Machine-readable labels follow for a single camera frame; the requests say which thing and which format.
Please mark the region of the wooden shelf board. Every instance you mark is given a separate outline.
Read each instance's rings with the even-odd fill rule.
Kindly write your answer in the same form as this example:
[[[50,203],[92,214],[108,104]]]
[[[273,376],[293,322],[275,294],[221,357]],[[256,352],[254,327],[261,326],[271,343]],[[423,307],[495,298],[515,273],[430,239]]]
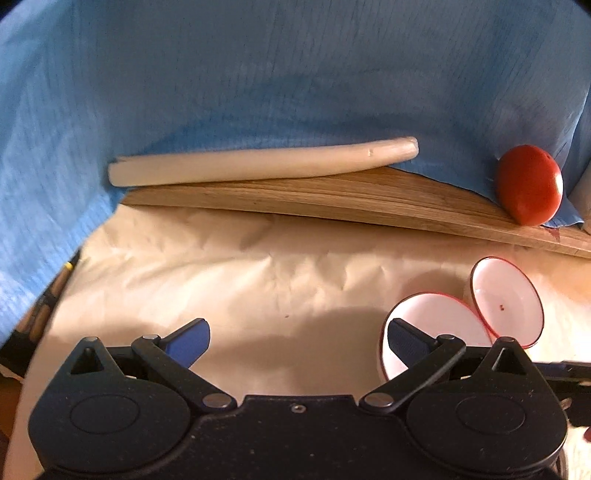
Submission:
[[[389,167],[305,179],[140,187],[123,202],[392,226],[590,256],[590,236],[576,226],[519,226],[478,194]]]

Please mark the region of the black plastic crate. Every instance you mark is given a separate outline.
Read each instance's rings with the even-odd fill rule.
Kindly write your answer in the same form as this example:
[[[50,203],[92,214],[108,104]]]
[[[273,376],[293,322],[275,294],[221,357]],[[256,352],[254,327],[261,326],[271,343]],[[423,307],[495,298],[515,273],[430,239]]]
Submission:
[[[44,290],[33,306],[17,324],[1,347],[1,365],[13,374],[24,377],[37,345],[58,305],[66,285],[80,259],[81,250],[66,262],[59,274]]]

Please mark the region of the red tomato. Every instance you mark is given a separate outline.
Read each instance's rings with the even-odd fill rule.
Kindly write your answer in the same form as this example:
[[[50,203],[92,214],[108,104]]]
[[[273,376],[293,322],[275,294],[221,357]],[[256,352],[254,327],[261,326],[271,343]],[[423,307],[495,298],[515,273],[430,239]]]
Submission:
[[[559,210],[564,183],[560,168],[545,150],[519,145],[498,161],[495,193],[501,207],[522,226],[540,226]]]

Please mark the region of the blue garment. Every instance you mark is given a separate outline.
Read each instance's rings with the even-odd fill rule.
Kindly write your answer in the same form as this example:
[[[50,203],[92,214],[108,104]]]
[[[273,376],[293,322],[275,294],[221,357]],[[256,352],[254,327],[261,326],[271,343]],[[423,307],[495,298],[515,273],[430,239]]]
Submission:
[[[590,161],[572,1],[5,1],[1,334],[123,191],[118,156],[415,136],[413,173],[485,197],[519,144]]]

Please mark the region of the cream rolling pin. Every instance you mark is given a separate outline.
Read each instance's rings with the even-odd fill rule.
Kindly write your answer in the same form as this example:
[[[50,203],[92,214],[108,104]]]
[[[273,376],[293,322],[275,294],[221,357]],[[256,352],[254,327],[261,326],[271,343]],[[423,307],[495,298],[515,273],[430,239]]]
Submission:
[[[310,148],[252,149],[120,157],[108,166],[116,187],[294,179],[365,171],[412,160],[414,137]]]

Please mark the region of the cream paper table cover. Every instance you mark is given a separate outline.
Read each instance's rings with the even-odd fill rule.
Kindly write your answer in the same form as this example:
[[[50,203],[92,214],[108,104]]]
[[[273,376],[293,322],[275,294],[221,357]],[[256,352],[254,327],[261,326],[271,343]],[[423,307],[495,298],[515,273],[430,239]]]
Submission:
[[[535,361],[590,358],[590,263],[535,249],[393,227],[197,209],[120,207],[86,241],[23,382],[4,475],[41,467],[30,412],[86,336],[127,345],[194,318],[211,325],[195,371],[246,394],[361,395],[379,385],[382,326],[418,292],[461,297],[498,256],[534,283],[545,328]]]

